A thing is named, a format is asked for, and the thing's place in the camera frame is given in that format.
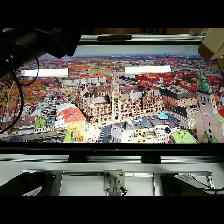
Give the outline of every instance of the spire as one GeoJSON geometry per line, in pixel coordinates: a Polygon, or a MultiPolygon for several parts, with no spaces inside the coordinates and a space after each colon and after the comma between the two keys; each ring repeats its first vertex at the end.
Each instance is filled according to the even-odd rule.
{"type": "Polygon", "coordinates": [[[207,83],[207,79],[203,75],[200,65],[199,65],[199,71],[200,71],[200,75],[199,75],[200,81],[198,83],[198,90],[203,93],[211,93],[212,89],[210,85],[207,83]]]}

